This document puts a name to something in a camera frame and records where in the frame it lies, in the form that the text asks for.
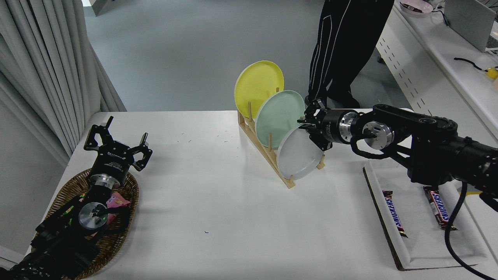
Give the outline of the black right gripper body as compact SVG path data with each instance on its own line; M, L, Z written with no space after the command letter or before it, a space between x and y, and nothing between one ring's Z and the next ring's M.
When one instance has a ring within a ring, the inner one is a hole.
M323 131L325 137L331 142L342 142L342 137L338 128L342 119L342 113L343 110L340 109L325 110L323 125L317 126L317 129Z

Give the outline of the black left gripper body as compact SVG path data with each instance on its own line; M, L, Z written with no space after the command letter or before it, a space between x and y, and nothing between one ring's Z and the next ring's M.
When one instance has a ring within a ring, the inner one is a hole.
M124 181L134 162L127 145L102 145L92 166L92 176L107 175L117 181Z

